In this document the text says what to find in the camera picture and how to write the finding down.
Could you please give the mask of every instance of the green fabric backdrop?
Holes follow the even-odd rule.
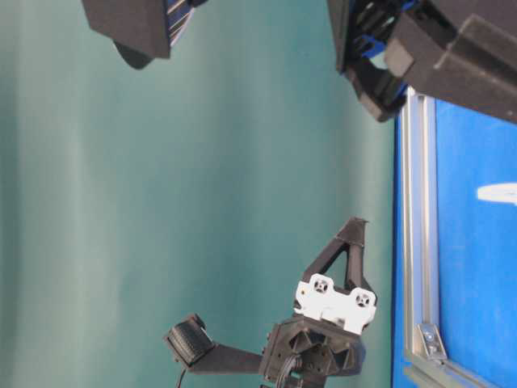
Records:
[[[213,0],[173,57],[135,72],[78,0],[2,1],[0,386],[171,387],[190,312],[259,352],[353,215],[379,308],[328,386],[389,386],[393,126],[334,72],[326,4]]]

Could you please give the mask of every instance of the black 3d-printed bracket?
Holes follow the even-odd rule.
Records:
[[[302,281],[324,274],[347,253],[345,288],[335,289],[342,293],[356,287],[371,291],[363,274],[365,225],[365,220],[351,218],[308,266]],[[190,373],[261,374],[266,382],[287,388],[322,388],[329,376],[358,374],[366,354],[360,335],[300,314],[273,327],[261,356],[213,342],[197,315],[170,329],[164,340],[176,361]]]

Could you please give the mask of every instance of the screw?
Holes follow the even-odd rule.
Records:
[[[428,342],[431,342],[431,341],[435,340],[435,335],[433,333],[431,333],[430,331],[424,331],[423,332],[423,336],[425,337],[425,339]]]

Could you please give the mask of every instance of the robotic arm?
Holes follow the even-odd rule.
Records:
[[[169,58],[207,0],[82,0],[91,28],[143,69]],[[517,2],[327,0],[337,70],[378,120],[418,92],[517,123]],[[384,52],[386,69],[372,59]]]
[[[365,224],[349,220],[309,265],[298,283],[295,314],[274,325],[262,355],[214,342],[200,317],[191,315],[164,337],[174,358],[190,373],[260,374],[277,388],[323,388],[330,376],[360,373],[361,334],[377,300],[363,274]],[[325,272],[342,253],[345,284],[338,287]]]

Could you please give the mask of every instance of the white mounting plate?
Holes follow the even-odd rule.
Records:
[[[375,317],[376,295],[366,289],[355,288],[350,295],[334,289],[334,281],[314,274],[309,283],[301,281],[296,290],[298,314],[318,321],[332,322],[345,331],[361,335],[364,327]]]

